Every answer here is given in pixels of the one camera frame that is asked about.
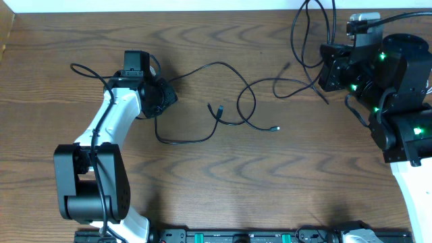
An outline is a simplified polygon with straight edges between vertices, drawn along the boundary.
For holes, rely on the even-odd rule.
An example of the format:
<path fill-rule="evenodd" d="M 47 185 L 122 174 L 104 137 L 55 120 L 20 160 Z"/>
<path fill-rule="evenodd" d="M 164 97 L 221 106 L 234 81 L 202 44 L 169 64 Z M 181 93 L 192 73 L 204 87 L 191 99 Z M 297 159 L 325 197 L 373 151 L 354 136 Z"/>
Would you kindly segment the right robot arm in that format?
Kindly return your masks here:
<path fill-rule="evenodd" d="M 361 123 L 391 167 L 416 242 L 431 241 L 431 105 L 425 102 L 431 73 L 428 43 L 410 34 L 376 42 L 322 44 L 326 91 L 346 89 L 369 110 Z"/>

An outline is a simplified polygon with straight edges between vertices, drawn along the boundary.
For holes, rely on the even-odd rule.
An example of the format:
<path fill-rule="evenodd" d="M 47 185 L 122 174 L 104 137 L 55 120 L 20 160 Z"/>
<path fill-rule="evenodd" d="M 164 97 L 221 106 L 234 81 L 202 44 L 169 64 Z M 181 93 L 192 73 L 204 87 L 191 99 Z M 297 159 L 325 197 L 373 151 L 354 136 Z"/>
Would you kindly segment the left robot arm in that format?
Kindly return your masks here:
<path fill-rule="evenodd" d="M 126 51 L 124 67 L 104 85 L 103 103 L 89 127 L 53 154 L 59 212 L 64 219 L 97 227 L 120 242 L 158 242 L 146 217 L 130 205 L 131 192 L 121 148 L 133 121 L 152 119 L 177 101 L 144 51 Z"/>

